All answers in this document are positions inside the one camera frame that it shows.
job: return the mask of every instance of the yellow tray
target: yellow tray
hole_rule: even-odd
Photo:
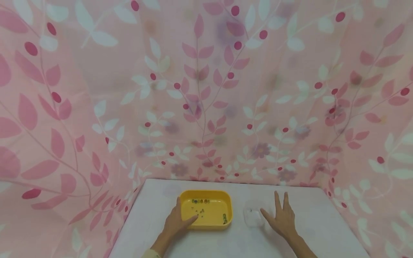
[[[187,190],[181,193],[180,200],[183,220],[199,215],[189,229],[224,230],[232,221],[231,197],[224,191]]]

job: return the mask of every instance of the sleeve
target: sleeve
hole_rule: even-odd
[[[161,258],[157,252],[152,249],[147,250],[141,258]]]

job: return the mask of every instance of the pink curtain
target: pink curtain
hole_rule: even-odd
[[[1,1],[0,257],[107,258],[145,178],[321,187],[413,257],[412,7]]]

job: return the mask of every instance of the table surface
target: table surface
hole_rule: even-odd
[[[369,258],[333,204],[319,188],[246,185],[212,182],[147,179],[141,189],[110,258],[140,258],[162,231],[176,197],[188,189],[226,191],[232,199],[233,221],[224,231],[190,231],[167,253],[166,258],[295,258],[286,241],[268,225],[248,227],[246,202],[260,202],[275,214],[274,191],[281,202],[288,192],[296,214],[296,228],[319,258]]]

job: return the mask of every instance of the left hand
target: left hand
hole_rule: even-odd
[[[192,225],[198,218],[195,215],[188,220],[182,220],[181,217],[181,203],[180,198],[176,199],[176,206],[172,209],[169,216],[166,218],[163,234],[168,236],[171,240],[174,240],[177,236],[186,233],[188,227]]]

